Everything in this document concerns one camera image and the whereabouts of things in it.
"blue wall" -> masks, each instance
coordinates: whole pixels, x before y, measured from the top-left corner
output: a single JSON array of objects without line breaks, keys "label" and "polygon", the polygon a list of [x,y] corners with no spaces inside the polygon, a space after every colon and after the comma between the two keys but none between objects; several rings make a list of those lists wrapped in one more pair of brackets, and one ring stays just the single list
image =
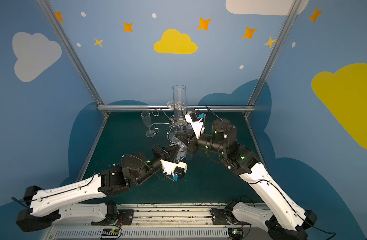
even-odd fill
[{"label": "blue wall", "polygon": [[[18,74],[12,44],[18,32],[31,39],[15,45],[21,51],[25,44],[38,47],[36,41],[48,39],[62,52],[34,79],[30,75],[39,66],[35,60],[43,56],[35,55],[35,48],[23,55],[26,61],[21,64],[29,65],[21,73],[31,81]],[[102,121],[102,113],[37,2],[0,1],[0,239],[6,239],[6,233],[19,233],[20,239],[40,236],[41,232],[22,233],[15,225],[23,207],[10,198],[21,199],[31,185],[53,188],[74,182]]]},{"label": "blue wall", "polygon": [[[270,36],[276,39],[285,19],[281,14],[287,13],[234,14],[225,7],[225,0],[50,2],[55,12],[61,12],[61,24],[106,104],[132,100],[164,105],[172,100],[171,87],[177,84],[187,86],[189,105],[209,94],[232,94],[259,78],[271,51],[264,44]],[[200,18],[211,19],[207,31],[198,30]],[[124,32],[123,22],[132,23],[132,32]],[[246,27],[257,29],[252,39],[242,38]],[[188,34],[198,50],[156,52],[154,44],[171,28]],[[95,45],[94,38],[102,40],[101,45]],[[252,90],[244,95],[250,96]]]},{"label": "blue wall", "polygon": [[[316,7],[322,13],[314,23],[309,18]],[[354,63],[367,63],[367,1],[310,0],[249,115],[270,173],[298,204],[316,209],[317,226],[336,231],[334,239],[367,237],[367,149],[316,96],[311,83],[320,72],[335,73]],[[347,117],[361,116],[354,106],[364,104],[359,97],[367,86],[353,78],[349,87],[353,92],[342,102]],[[299,181],[315,195],[298,193]],[[324,239],[312,233],[309,239]]]}]

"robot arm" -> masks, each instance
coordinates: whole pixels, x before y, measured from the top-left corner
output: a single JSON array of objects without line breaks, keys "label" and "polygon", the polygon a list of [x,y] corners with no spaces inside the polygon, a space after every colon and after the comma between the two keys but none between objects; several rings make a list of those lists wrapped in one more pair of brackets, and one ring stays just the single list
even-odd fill
[{"label": "robot arm", "polygon": [[220,161],[247,182],[270,208],[262,211],[242,202],[232,202],[225,209],[229,218],[254,224],[267,231],[274,240],[306,239],[305,230],[317,220],[314,212],[297,205],[273,180],[259,158],[237,142],[237,129],[229,120],[216,119],[212,124],[212,135],[198,136],[198,132],[203,132],[203,119],[198,114],[199,111],[195,116],[194,113],[186,114],[193,130],[179,132],[176,137],[188,146],[191,154],[198,149],[219,154]]},{"label": "robot arm", "polygon": [[[176,137],[188,146],[188,151],[195,154],[198,149],[202,149],[218,153],[221,162],[251,185],[270,208],[261,210],[232,201],[224,210],[229,222],[253,224],[267,231],[273,240],[307,238],[305,230],[315,224],[317,216],[312,211],[305,211],[287,196],[258,157],[237,142],[237,129],[229,120],[215,120],[212,124],[212,135],[204,133],[205,117],[198,110],[186,114],[186,120],[191,123],[193,129],[178,132]],[[130,184],[139,186],[159,170],[173,175],[173,180],[184,177],[186,164],[173,162],[179,145],[154,146],[152,150],[152,159],[148,160],[142,153],[124,155],[121,164],[70,185],[48,190],[37,186],[28,187],[24,196],[28,208],[18,214],[16,223],[25,232],[47,228],[53,221],[60,220],[60,209],[65,206],[128,192]],[[98,213],[92,218],[97,221],[92,222],[92,225],[115,224],[118,221],[117,214],[115,204],[109,204],[105,218],[102,217],[103,213]]]},{"label": "robot arm", "polygon": [[[19,212],[16,223],[25,232],[47,228],[61,218],[59,210],[66,205],[128,192],[130,184],[139,186],[159,170],[173,175],[173,180],[184,177],[186,163],[172,162],[179,151],[178,145],[154,146],[152,151],[153,157],[149,160],[139,152],[124,155],[120,164],[80,182],[47,190],[37,186],[28,187],[23,198],[28,207]],[[109,216],[101,222],[113,224],[116,219]]]}]

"dark blue cloud decal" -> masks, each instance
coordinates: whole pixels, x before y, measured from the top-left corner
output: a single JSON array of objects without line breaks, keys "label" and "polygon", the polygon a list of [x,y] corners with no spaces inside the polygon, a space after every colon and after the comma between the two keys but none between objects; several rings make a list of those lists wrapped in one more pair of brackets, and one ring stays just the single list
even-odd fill
[{"label": "dark blue cloud decal", "polygon": [[60,186],[75,182],[103,120],[97,103],[86,105],[75,118],[69,139],[69,177]]},{"label": "dark blue cloud decal", "polygon": [[[272,142],[264,133],[272,108],[270,89],[266,83],[255,103],[255,108],[248,119],[273,179],[302,208],[313,210],[317,214],[316,227],[336,232],[335,240],[365,239],[345,202],[322,175],[299,160],[287,157],[275,158]],[[315,229],[309,229],[307,233],[308,239],[329,237]]]},{"label": "dark blue cloud decal", "polygon": [[140,101],[135,101],[135,100],[121,100],[121,101],[109,103],[108,105],[149,105],[149,104],[143,103]]},{"label": "dark blue cloud decal", "polygon": [[235,89],[232,94],[227,93],[212,93],[203,97],[198,105],[213,105],[213,106],[246,106],[250,95],[252,94],[258,79],[242,84]]}]

